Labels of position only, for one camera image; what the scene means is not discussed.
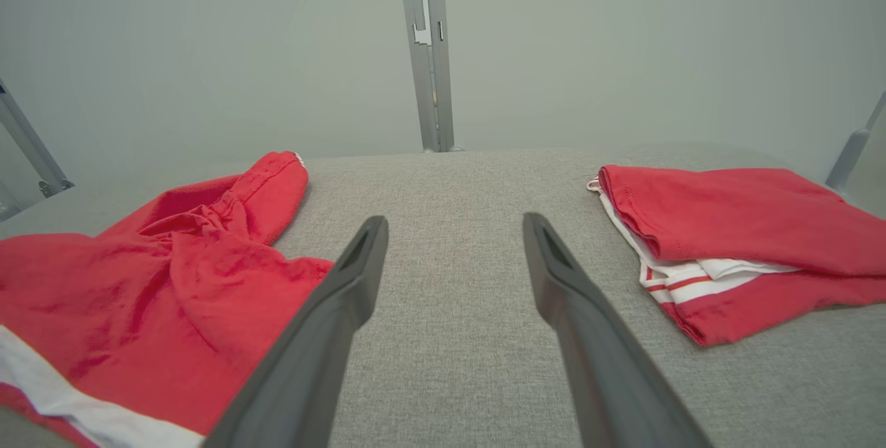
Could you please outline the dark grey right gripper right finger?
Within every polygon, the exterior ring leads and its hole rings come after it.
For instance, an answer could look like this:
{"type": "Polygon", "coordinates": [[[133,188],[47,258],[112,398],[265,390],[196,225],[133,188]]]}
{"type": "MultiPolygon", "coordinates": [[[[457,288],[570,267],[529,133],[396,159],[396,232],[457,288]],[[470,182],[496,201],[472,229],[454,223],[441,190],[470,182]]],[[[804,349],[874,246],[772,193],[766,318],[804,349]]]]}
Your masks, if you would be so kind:
{"type": "Polygon", "coordinates": [[[709,447],[711,441],[550,221],[523,215],[536,309],[556,332],[586,447],[709,447]]]}

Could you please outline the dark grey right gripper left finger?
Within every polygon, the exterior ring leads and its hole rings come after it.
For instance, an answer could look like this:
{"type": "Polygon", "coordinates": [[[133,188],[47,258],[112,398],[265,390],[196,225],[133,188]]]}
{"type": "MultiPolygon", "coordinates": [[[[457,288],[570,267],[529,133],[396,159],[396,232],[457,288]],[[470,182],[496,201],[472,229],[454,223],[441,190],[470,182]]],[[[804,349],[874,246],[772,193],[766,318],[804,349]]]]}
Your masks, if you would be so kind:
{"type": "Polygon", "coordinates": [[[388,221],[369,217],[205,439],[206,447],[325,447],[352,338],[371,318],[388,221]]]}

